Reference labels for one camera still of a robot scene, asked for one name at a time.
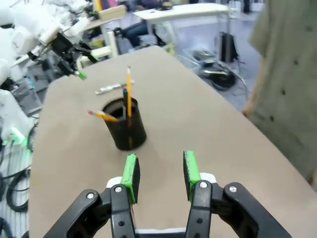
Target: white table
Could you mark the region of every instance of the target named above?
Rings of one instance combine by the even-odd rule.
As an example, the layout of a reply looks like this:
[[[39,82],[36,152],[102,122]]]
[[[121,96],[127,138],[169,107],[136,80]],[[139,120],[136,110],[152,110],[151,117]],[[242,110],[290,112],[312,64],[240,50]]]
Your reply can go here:
[[[229,7],[226,5],[216,3],[196,3],[176,5],[171,10],[160,11],[156,9],[149,9],[144,11],[137,11],[134,14],[139,18],[146,20],[149,35],[153,34],[152,25],[168,22],[172,20],[179,20],[184,18],[201,17],[201,16],[213,16],[226,14],[229,16]],[[173,38],[175,37],[175,30],[172,27]]]
[[[98,13],[99,18],[98,20],[91,21],[85,30],[91,30],[95,27],[102,26],[106,23],[120,20],[126,14],[126,7],[123,5],[115,6],[106,10],[102,10]]]

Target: gray shirt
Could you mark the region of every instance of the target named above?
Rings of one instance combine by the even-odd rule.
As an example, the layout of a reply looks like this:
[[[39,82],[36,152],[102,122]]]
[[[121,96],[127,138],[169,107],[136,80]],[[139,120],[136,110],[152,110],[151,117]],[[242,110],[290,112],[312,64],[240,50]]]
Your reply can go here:
[[[250,43],[266,59],[250,120],[307,177],[317,166],[317,0],[266,0]]]

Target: black mesh pen cup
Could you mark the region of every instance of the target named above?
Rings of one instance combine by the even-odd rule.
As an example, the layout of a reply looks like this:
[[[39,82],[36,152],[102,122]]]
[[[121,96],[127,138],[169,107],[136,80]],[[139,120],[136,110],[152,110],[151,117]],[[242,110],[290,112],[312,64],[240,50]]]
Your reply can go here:
[[[140,147],[147,138],[142,123],[138,101],[132,98],[132,117],[124,119],[123,98],[109,102],[103,112],[119,119],[118,122],[105,123],[119,150],[133,150]]]

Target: table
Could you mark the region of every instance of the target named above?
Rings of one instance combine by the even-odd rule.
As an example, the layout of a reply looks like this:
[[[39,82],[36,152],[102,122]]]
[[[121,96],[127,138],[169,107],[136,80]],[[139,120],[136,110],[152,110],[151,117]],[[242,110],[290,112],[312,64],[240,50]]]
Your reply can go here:
[[[91,30],[95,27],[102,26],[105,23],[119,20],[126,14],[126,7],[123,5],[115,6],[106,10],[102,10],[98,13],[100,19],[91,21],[85,30]]]
[[[184,18],[213,16],[219,14],[226,14],[229,17],[229,7],[226,5],[216,3],[196,3],[176,5],[171,10],[166,11],[148,9],[143,11],[137,11],[134,14],[147,22],[148,33],[149,35],[152,35],[153,24],[168,22],[172,20],[179,20]],[[176,39],[175,30],[173,29],[172,24],[168,30],[170,31],[172,38]]]
[[[285,157],[217,92],[159,47],[139,50],[84,68],[85,81],[63,77],[48,88],[35,141],[30,178],[30,236],[42,238],[85,189],[102,192],[121,176],[127,152],[118,151],[105,123],[87,114],[120,90],[131,66],[133,96],[148,135],[139,156],[139,229],[186,226],[190,203],[183,178],[183,150],[194,150],[201,172],[221,186],[242,183],[293,238],[317,233],[317,194]],[[107,224],[96,238],[110,237]],[[212,238],[236,238],[218,216]]]

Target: person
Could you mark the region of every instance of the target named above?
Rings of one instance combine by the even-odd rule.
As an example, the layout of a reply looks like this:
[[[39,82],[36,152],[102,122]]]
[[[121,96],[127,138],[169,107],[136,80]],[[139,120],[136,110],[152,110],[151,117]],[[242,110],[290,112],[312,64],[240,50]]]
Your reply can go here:
[[[250,37],[261,68],[243,111],[306,179],[317,166],[316,12],[315,0],[266,0]]]
[[[160,6],[160,2],[157,0],[137,0],[136,2],[137,10],[145,10],[158,8]],[[125,29],[116,28],[114,32],[119,31],[120,34],[127,38],[131,45],[135,47],[139,47],[141,45],[140,36],[148,35],[148,27],[146,21],[142,20],[139,23],[133,24]],[[153,34],[156,38],[157,44],[159,46],[163,46],[163,40],[156,34],[155,29],[153,29]]]

